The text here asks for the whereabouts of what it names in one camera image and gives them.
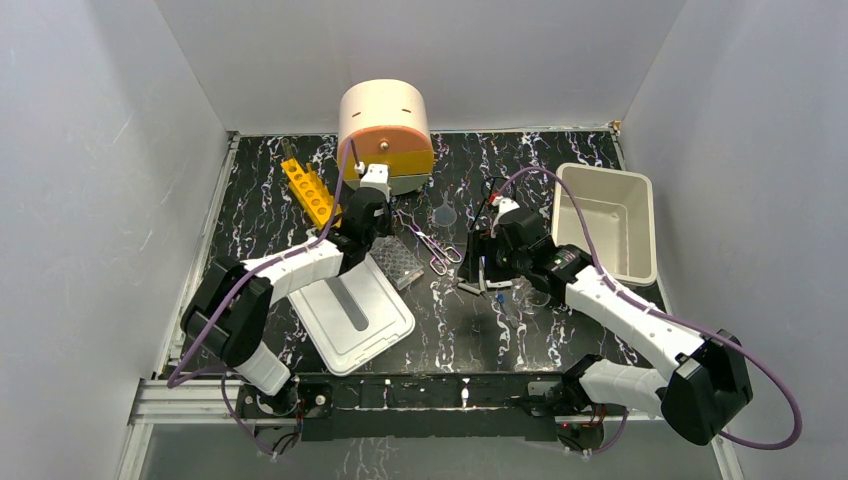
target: black marble table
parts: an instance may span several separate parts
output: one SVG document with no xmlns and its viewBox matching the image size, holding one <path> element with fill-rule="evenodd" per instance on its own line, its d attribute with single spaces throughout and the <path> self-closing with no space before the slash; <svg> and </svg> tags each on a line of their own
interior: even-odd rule
<svg viewBox="0 0 848 480">
<path fill-rule="evenodd" d="M 245 137 L 230 174 L 217 218 L 209 259 L 230 255 L 262 257 L 304 242 L 317 234 L 305 211 L 289 191 L 282 139 L 296 147 L 302 164 L 311 164 L 332 190 L 338 169 L 337 139 L 333 135 Z M 433 135 L 436 162 L 429 185 L 421 192 L 401 195 L 394 208 L 411 214 L 427 233 L 444 245 L 463 251 L 468 226 L 483 197 L 481 184 L 491 175 L 509 176 L 529 165 L 550 170 L 565 162 L 620 168 L 613 134 L 608 131 L 443 133 Z M 449 193 L 458 220 L 450 227 L 433 223 L 431 213 Z M 345 187 L 343 195 L 349 195 Z M 529 175 L 516 183 L 515 199 L 550 219 L 554 183 Z M 479 224 L 488 226 L 484 215 Z M 419 261 L 431 254 L 396 219 L 395 231 Z M 547 308 L 521 314 L 520 326 L 509 326 L 494 295 L 474 297 L 455 288 L 456 266 L 444 276 L 429 267 L 425 275 L 401 292 L 415 315 L 415 331 L 378 355 L 354 375 L 450 374 L 484 372 L 564 371 L 587 353 L 600 353 L 613 362 L 647 365 L 632 348 L 598 323 L 569 308 Z M 662 305 L 656 286 L 637 289 Z M 265 342 L 295 373 L 323 373 L 326 368 L 287 300 L 273 306 Z M 217 363 L 205 351 L 189 369 Z"/>
</svg>

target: gray wall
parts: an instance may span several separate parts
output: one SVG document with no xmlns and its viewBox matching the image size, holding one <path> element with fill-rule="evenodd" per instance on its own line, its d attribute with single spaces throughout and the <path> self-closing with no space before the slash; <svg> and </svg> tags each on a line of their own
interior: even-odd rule
<svg viewBox="0 0 848 480">
<path fill-rule="evenodd" d="M 846 85 L 846 2 L 689 0 L 622 127 L 677 313 L 738 334 L 799 396 L 795 447 L 737 448 L 748 479 L 848 467 Z M 754 389 L 732 431 L 784 438 L 785 402 Z"/>
<path fill-rule="evenodd" d="M 618 428 L 615 422 L 605 427 Z M 304 423 L 309 428 L 309 420 Z M 280 433 L 261 433 L 274 442 Z M 559 443 L 523 438 L 357 438 L 305 442 L 271 463 L 233 425 L 157 425 L 141 478 L 403 480 L 718 480 L 709 447 L 682 442 L 660 422 L 632 421 L 620 443 L 584 460 Z"/>
<path fill-rule="evenodd" d="M 0 144 L 0 477 L 113 478 L 226 133 L 152 0 L 4 0 Z"/>
<path fill-rule="evenodd" d="M 433 129 L 619 120 L 684 0 L 156 0 L 228 130 L 335 132 L 399 78 Z"/>
</svg>

